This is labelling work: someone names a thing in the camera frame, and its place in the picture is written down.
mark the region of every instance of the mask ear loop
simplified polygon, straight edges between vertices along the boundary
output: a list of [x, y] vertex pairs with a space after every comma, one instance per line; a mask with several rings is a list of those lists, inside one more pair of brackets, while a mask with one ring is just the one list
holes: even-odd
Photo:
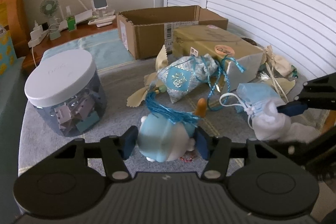
[[[223, 102], [222, 102], [222, 99], [224, 98], [224, 97], [228, 97], [228, 96], [234, 96], [234, 97], [236, 97], [237, 99], [238, 99], [238, 101], [239, 101], [239, 103], [240, 104], [232, 104], [232, 105], [225, 105]], [[222, 105], [222, 106], [241, 106], [241, 107], [243, 107], [244, 108], [244, 111], [247, 113], [247, 115], [248, 115], [248, 118], [247, 118], [247, 123], [248, 123], [248, 125], [249, 125], [249, 127], [251, 128], [251, 129], [253, 129], [253, 127], [252, 127], [252, 125], [251, 125], [251, 123], [250, 123], [250, 120], [251, 120], [251, 116], [252, 116], [252, 114], [253, 114], [253, 111], [254, 111], [254, 107], [252, 107], [251, 105], [247, 105], [246, 103], [244, 103], [236, 94], [234, 94], [234, 93], [225, 93], [225, 94], [223, 94], [220, 98], [219, 98], [219, 103]]]

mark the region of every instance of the orange earplug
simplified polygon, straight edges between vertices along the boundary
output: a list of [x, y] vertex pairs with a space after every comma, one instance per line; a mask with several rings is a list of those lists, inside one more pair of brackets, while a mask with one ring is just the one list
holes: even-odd
[[204, 118], [206, 110], [207, 110], [206, 99], [204, 98], [199, 99], [194, 114], [200, 116], [201, 118]]

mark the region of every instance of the blue face mask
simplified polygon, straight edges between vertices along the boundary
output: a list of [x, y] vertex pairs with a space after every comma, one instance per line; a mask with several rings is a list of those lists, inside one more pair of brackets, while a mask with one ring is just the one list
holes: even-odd
[[[224, 105], [222, 100], [227, 96], [234, 96], [239, 102], [232, 105]], [[219, 102], [223, 106], [235, 106], [238, 113], [245, 111], [249, 116], [248, 123], [250, 126], [250, 118], [261, 115], [269, 100], [273, 100], [277, 107], [285, 105], [285, 102], [269, 85], [265, 83], [245, 83], [238, 85], [236, 94], [223, 94]]]

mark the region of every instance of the plastic jar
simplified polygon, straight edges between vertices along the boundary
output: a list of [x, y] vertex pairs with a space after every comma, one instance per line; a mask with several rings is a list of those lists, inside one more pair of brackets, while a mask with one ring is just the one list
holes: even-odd
[[103, 116], [106, 96], [92, 55], [69, 50], [44, 60], [28, 77], [25, 94], [48, 126], [73, 137]]

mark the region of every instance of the wooden table surface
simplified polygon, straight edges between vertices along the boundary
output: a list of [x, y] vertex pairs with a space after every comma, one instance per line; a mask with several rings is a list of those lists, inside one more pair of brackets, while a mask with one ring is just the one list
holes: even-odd
[[[117, 21], [114, 20], [111, 25], [97, 27], [96, 25], [80, 24], [77, 26], [77, 30], [69, 32], [68, 30], [61, 31], [61, 37], [51, 41], [47, 35], [40, 44], [34, 47], [34, 57], [36, 65], [38, 65], [42, 59], [44, 52], [52, 47], [64, 44], [66, 42], [86, 37], [99, 32], [105, 32], [117, 28]], [[23, 70], [30, 74], [35, 69], [33, 55], [30, 52], [22, 63]]]

